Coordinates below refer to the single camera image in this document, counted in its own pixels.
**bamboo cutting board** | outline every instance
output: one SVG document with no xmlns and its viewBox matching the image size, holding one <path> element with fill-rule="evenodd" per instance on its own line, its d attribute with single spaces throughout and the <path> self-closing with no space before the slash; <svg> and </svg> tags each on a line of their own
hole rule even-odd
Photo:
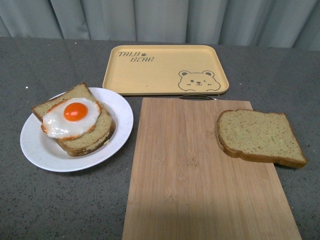
<svg viewBox="0 0 320 240">
<path fill-rule="evenodd" d="M 215 123 L 248 101 L 144 98 L 123 240 L 301 240 L 272 163 L 227 156 Z"/>
</svg>

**countertop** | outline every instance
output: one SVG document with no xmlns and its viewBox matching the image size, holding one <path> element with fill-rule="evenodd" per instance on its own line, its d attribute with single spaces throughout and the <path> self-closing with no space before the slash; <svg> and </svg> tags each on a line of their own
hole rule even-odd
<svg viewBox="0 0 320 240">
<path fill-rule="evenodd" d="M 155 43 L 0 37 L 1 239 L 121 239 L 143 96 L 125 96 L 134 123 L 124 146 L 85 170 L 57 173 L 33 165 L 20 134 L 32 106 L 80 82 L 101 88 L 111 50 L 137 44 Z M 275 165 L 276 171 L 302 239 L 320 239 L 320 52 L 211 47 L 229 81 L 216 99 L 286 113 L 308 164 Z"/>
</svg>

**bear face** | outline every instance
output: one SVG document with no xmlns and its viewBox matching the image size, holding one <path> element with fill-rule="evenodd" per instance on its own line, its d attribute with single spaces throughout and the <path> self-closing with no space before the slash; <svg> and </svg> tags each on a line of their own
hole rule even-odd
<svg viewBox="0 0 320 240">
<path fill-rule="evenodd" d="M 212 71 L 189 72 L 180 71 L 181 77 L 178 86 L 184 91 L 191 92 L 215 92 L 220 89 L 221 85 L 214 78 Z"/>
</svg>

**cutting board handle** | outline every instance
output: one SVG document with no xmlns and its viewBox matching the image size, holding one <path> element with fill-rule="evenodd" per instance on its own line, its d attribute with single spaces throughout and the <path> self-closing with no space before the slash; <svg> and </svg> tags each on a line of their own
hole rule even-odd
<svg viewBox="0 0 320 240">
<path fill-rule="evenodd" d="M 214 98 L 212 96 L 202 95 L 202 94 L 182 95 L 179 98 L 184 99 L 184 100 L 217 100 L 216 98 Z"/>
</svg>

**bread slice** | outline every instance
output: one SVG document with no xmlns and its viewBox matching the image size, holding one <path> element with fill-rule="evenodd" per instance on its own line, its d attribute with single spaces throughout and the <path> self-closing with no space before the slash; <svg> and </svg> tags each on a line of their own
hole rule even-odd
<svg viewBox="0 0 320 240">
<path fill-rule="evenodd" d="M 116 128 L 116 124 L 107 108 L 93 96 L 85 82 L 76 85 L 60 96 L 50 99 L 42 104 L 33 106 L 32 112 L 42 122 L 43 116 L 53 105 L 72 98 L 87 98 L 92 101 L 97 101 L 101 106 L 101 114 L 91 132 L 87 132 L 81 137 L 73 140 L 54 139 L 68 155 L 78 157 L 87 155 L 102 147 L 103 144 L 111 138 Z"/>
<path fill-rule="evenodd" d="M 226 110 L 217 119 L 216 136 L 233 158 L 301 168 L 307 160 L 284 113 Z"/>
</svg>

